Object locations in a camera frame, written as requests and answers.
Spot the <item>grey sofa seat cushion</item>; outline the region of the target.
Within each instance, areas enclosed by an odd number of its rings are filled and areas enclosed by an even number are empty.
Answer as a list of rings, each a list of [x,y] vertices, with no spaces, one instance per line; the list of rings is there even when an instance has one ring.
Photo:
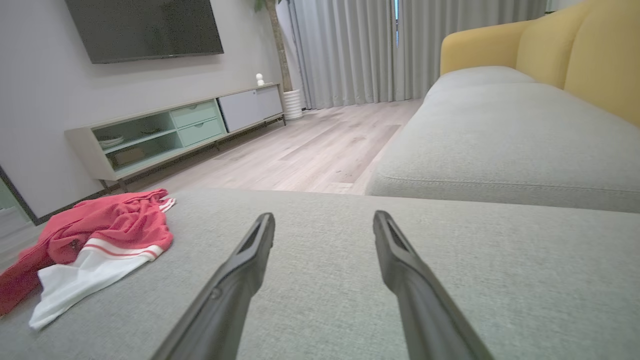
[[[640,129],[538,83],[429,95],[365,193],[640,214]]]
[[[425,100],[430,96],[438,95],[446,91],[482,86],[502,84],[535,84],[537,82],[531,76],[507,66],[478,66],[449,71],[439,76],[438,80],[430,87],[425,95]]]

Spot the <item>grey pleated curtain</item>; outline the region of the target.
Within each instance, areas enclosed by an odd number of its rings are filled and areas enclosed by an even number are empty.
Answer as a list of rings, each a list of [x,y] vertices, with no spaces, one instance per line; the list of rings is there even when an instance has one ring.
[[[418,100],[455,32],[540,18],[547,0],[277,0],[307,109]]]

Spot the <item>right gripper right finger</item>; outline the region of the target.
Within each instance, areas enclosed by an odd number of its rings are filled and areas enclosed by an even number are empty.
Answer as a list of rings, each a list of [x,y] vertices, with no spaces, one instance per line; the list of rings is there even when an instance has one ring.
[[[494,360],[393,217],[377,210],[373,230],[382,280],[397,297],[410,360]]]

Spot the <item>red Bulls 23 jersey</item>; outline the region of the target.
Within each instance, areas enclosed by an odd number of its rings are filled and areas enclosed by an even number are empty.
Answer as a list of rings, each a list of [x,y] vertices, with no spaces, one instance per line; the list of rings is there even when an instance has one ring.
[[[160,188],[77,203],[51,217],[38,241],[0,274],[0,317],[41,286],[29,327],[42,330],[87,296],[169,250],[167,212],[176,199]]]

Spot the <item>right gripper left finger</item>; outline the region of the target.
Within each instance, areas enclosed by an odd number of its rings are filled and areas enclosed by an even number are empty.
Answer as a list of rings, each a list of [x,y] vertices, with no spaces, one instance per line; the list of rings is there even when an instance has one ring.
[[[250,301],[265,278],[274,234],[274,215],[259,215],[151,360],[236,360]]]

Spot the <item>large grey sofa chaise cushion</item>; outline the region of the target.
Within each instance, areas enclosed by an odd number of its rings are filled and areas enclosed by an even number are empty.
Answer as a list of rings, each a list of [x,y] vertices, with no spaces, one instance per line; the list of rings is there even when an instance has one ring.
[[[0,360],[150,360],[256,218],[275,217],[238,360],[408,360],[373,232],[387,211],[493,357],[640,360],[640,214],[349,194],[181,191],[170,249],[43,330],[36,290]]]

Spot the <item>white ribbed plant pot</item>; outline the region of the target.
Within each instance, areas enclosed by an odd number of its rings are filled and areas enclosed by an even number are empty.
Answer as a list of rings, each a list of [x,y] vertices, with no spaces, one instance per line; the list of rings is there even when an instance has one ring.
[[[284,91],[282,94],[284,104],[284,118],[286,121],[301,119],[303,114],[302,95],[299,89]]]

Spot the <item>yellow sofa back cushion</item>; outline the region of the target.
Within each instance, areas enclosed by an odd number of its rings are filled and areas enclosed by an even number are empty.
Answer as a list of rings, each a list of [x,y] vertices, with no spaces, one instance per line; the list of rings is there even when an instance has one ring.
[[[576,35],[597,1],[583,0],[531,20],[519,39],[515,69],[535,82],[564,89]]]
[[[640,0],[593,0],[564,90],[640,128]]]

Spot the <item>brown box on shelf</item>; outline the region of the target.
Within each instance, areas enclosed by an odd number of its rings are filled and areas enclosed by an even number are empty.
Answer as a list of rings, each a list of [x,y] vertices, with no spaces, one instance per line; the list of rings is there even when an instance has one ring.
[[[130,146],[107,154],[107,159],[114,169],[142,161],[145,157],[146,152],[139,146]]]

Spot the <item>green potted tree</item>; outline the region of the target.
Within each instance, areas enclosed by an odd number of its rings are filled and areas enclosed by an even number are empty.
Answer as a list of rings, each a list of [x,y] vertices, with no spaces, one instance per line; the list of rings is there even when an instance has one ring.
[[[278,54],[279,68],[281,70],[282,77],[282,91],[293,91],[293,85],[291,82],[290,67],[286,56],[285,41],[282,34],[281,23],[277,14],[277,5],[282,0],[254,0],[254,11],[260,12],[262,9],[266,9],[269,14],[270,25],[274,36],[276,51]]]

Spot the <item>white and green TV cabinet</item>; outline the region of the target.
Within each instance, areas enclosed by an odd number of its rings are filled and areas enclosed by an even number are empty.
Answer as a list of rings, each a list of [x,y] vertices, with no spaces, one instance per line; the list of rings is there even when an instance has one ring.
[[[125,181],[271,121],[284,121],[282,86],[240,89],[184,104],[68,129],[65,137],[91,178],[103,186]],[[123,143],[102,149],[98,137],[123,136]],[[114,168],[107,154],[140,147],[143,160]]]

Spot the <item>black wall television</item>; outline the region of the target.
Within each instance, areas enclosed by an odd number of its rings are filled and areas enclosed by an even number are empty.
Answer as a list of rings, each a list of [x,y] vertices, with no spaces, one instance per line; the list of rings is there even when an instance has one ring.
[[[224,53],[210,0],[65,0],[92,64]]]

